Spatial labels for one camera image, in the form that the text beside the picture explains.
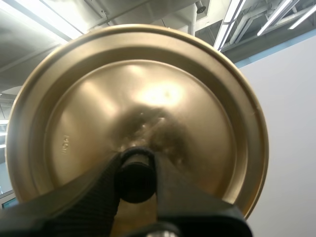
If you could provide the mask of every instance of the black cylindrical knob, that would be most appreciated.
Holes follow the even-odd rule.
[[[140,203],[155,193],[156,172],[152,162],[141,154],[134,154],[125,161],[115,177],[115,188],[121,199]]]

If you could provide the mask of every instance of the ceiling light fixture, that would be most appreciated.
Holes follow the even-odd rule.
[[[303,21],[305,21],[307,18],[309,18],[314,12],[316,11],[316,5],[313,6],[308,12],[306,12],[300,19],[298,19],[293,25],[288,28],[289,30],[293,30],[295,27],[297,27],[299,24],[301,24]]]
[[[56,40],[57,42],[61,44],[67,43],[67,41],[64,40],[63,38],[54,34],[52,31],[48,30],[41,24],[37,23],[36,21],[29,18],[28,16],[24,15],[22,12],[18,11],[17,9],[15,9],[14,7],[10,6],[9,4],[5,3],[2,0],[0,0],[0,9],[3,10],[8,15],[13,16],[14,18],[18,19],[22,24],[25,24],[36,31],[45,33],[46,35]]]
[[[71,39],[76,39],[82,36],[82,32],[73,27],[69,22],[61,18],[58,14],[52,11],[49,7],[37,0],[16,0],[19,4],[34,13],[36,16],[55,27],[60,32],[64,33]]]
[[[6,125],[9,123],[9,120],[7,119],[0,119],[0,125]]]
[[[257,36],[260,36],[275,20],[276,18],[291,4],[292,0],[283,0],[274,13],[270,16],[266,24],[259,30]]]
[[[231,0],[213,46],[215,49],[220,50],[223,47],[245,2],[246,0]]]

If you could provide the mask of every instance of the ceiling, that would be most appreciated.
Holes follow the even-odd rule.
[[[15,95],[32,70],[55,48],[70,40],[64,33],[29,13],[21,0],[0,0],[0,92],[10,101],[0,105],[11,108]],[[193,34],[213,45],[230,0],[202,0],[206,10],[194,14],[195,0],[40,0],[60,15],[80,34],[118,24],[154,24]],[[263,50],[315,29],[315,14],[294,30],[288,30],[316,0],[300,0],[295,8],[270,26],[258,31],[281,0],[246,0],[222,48],[231,61],[238,62]],[[10,10],[3,4],[11,5]]]

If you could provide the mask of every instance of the round metal lid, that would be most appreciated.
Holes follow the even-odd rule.
[[[197,38],[145,25],[102,29],[48,56],[15,102],[6,142],[19,201],[142,145],[248,216],[268,164],[263,113],[239,70]],[[122,201],[114,235],[153,221],[155,197]]]

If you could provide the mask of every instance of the white wall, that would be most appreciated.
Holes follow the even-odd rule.
[[[255,237],[316,236],[316,37],[240,69],[266,117],[266,183],[249,217]]]
[[[0,187],[3,193],[12,190],[9,173],[6,169],[5,163],[0,164]]]

